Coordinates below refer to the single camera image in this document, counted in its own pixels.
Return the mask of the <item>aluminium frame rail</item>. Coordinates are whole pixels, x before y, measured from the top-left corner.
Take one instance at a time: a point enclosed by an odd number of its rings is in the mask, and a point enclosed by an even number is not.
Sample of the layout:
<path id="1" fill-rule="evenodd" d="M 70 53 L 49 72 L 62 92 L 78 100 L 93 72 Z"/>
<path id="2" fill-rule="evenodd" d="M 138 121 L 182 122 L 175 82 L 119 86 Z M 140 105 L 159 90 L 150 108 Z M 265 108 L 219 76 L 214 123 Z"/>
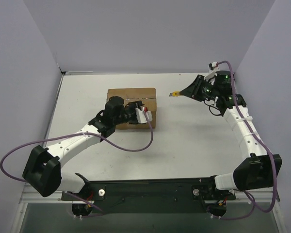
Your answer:
<path id="1" fill-rule="evenodd" d="M 272 199 L 272 188 L 263 188 L 263 189 L 256 189 L 250 190 L 256 202 L 266 202 L 270 203 Z M 185 195 L 181 197 L 177 194 L 176 191 L 173 191 L 171 194 L 132 194 L 132 195 L 120 195 L 115 200 L 122 201 L 122 200 L 154 200 L 154 201 L 171 201 L 171 202 L 178 202 L 180 200 L 189 199 L 189 200 L 197 200 L 193 196 L 193 194 Z M 35 191 L 31 186 L 25 185 L 24 190 L 21 194 L 19 203 L 81 203 L 84 204 L 84 201 L 71 197 L 66 193 L 62 193 L 61 191 L 56 191 L 55 193 L 51 194 L 48 197 L 42 197 L 37 191 Z"/>

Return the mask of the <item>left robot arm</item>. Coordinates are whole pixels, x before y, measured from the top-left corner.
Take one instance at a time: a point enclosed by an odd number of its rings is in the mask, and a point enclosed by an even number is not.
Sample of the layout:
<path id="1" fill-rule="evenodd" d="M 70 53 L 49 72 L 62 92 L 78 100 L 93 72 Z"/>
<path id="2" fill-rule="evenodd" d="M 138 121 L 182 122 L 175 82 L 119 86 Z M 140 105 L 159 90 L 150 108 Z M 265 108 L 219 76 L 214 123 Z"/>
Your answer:
<path id="1" fill-rule="evenodd" d="M 142 101 L 125 104 L 119 96 L 110 97 L 104 109 L 77 133 L 46 148 L 34 147 L 22 176 L 43 197 L 60 190 L 70 191 L 80 200 L 86 199 L 90 188 L 85 179 L 79 174 L 71 177 L 63 174 L 62 167 L 88 147 L 113 134 L 117 125 L 146 124 L 152 119 L 152 112 Z"/>

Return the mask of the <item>brown cardboard express box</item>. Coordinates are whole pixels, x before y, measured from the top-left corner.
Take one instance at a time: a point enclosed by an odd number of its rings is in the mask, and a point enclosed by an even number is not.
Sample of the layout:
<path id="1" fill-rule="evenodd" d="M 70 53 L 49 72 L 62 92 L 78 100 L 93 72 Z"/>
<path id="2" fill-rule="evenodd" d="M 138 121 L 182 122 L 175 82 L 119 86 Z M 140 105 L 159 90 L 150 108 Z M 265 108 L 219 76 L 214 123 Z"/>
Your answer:
<path id="1" fill-rule="evenodd" d="M 119 96 L 124 100 L 124 104 L 129 102 L 141 101 L 148 111 L 152 113 L 152 128 L 156 128 L 156 113 L 157 113 L 157 99 L 156 89 L 151 88 L 118 88 L 109 89 L 107 92 L 107 99 L 112 96 Z"/>

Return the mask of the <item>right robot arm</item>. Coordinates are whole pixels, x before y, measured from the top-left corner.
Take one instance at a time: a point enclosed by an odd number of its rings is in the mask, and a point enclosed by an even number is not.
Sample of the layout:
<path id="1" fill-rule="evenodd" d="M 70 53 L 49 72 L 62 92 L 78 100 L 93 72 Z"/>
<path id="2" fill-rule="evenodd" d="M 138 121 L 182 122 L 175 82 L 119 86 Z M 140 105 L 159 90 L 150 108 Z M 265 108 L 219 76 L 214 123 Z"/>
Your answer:
<path id="1" fill-rule="evenodd" d="M 230 71 L 218 70 L 207 76 L 198 75 L 179 94 L 199 102 L 212 100 L 238 141 L 243 161 L 233 172 L 215 176 L 216 189 L 244 191 L 272 187 L 273 177 L 278 175 L 282 165 L 281 157 L 275 154 L 271 162 L 260 144 L 245 100 L 232 91 Z"/>

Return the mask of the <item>yellow utility knife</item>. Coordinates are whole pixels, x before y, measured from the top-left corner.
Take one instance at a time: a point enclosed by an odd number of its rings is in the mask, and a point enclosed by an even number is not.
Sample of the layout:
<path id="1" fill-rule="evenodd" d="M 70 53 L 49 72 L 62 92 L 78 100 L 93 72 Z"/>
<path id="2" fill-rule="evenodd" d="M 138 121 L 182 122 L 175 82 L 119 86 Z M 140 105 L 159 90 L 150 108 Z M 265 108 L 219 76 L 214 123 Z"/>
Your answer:
<path id="1" fill-rule="evenodd" d="M 170 97 L 179 97 L 180 96 L 180 92 L 179 91 L 174 91 L 174 92 L 171 92 L 169 94 Z"/>

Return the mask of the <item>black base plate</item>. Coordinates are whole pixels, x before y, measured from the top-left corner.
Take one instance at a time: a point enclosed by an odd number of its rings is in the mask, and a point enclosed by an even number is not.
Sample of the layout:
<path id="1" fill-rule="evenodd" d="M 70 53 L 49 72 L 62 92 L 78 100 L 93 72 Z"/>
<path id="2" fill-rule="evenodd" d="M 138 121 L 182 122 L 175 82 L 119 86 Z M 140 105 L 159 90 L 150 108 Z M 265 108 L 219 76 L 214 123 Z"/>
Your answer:
<path id="1" fill-rule="evenodd" d="M 105 214 L 204 213 L 206 201 L 217 204 L 221 200 L 235 200 L 228 190 L 218 190 L 214 178 L 179 178 L 154 180 L 91 181 L 82 191 L 70 196 L 63 193 L 63 201 L 73 201 L 72 209 L 80 214 L 91 200 Z"/>

